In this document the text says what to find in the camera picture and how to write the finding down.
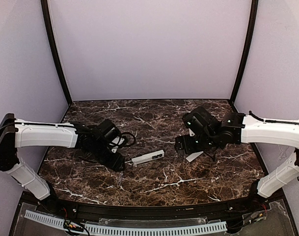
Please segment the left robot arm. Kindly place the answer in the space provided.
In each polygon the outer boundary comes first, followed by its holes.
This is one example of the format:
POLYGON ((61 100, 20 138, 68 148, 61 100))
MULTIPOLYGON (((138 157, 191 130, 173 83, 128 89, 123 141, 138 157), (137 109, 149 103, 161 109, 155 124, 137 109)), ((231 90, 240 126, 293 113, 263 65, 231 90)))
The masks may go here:
POLYGON ((54 195, 49 184, 17 154, 24 147, 64 147, 82 149, 95 160, 115 171, 125 169, 125 158, 118 153, 126 140, 106 119, 99 125, 76 122, 42 123, 4 116, 0 124, 0 171, 11 175, 22 187, 43 201, 54 195))

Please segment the white battery cover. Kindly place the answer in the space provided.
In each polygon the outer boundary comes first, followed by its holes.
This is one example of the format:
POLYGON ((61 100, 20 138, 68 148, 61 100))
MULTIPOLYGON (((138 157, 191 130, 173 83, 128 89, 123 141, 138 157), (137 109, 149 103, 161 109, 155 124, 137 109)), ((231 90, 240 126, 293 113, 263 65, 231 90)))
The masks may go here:
POLYGON ((195 160, 197 157, 199 157, 203 153, 204 153, 203 151, 192 153, 186 157, 186 160, 188 162, 192 162, 193 160, 195 160))

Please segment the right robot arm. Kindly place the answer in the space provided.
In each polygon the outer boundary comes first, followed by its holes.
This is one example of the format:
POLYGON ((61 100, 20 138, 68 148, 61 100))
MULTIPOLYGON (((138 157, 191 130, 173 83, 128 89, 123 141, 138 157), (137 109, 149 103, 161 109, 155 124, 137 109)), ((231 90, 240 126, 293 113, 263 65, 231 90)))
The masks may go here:
POLYGON ((299 177, 299 119, 260 118, 249 112, 247 115, 229 113, 217 120, 199 106, 185 114, 182 121, 190 133, 176 137, 175 150, 179 155, 223 149, 228 144, 265 143, 294 147, 294 152, 284 163, 252 184, 251 197, 266 199, 299 177))

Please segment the white remote control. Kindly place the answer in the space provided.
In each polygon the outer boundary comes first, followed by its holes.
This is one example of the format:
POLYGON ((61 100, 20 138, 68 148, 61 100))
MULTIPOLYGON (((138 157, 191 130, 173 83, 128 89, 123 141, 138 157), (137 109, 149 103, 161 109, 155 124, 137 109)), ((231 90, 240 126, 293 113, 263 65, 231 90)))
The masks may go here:
POLYGON ((149 162, 152 160, 160 159, 162 157, 164 157, 163 149, 155 151, 155 152, 147 153, 147 154, 141 155, 139 157, 134 157, 131 159, 131 161, 134 166, 137 166, 139 164, 143 164, 143 163, 146 163, 146 162, 149 162))

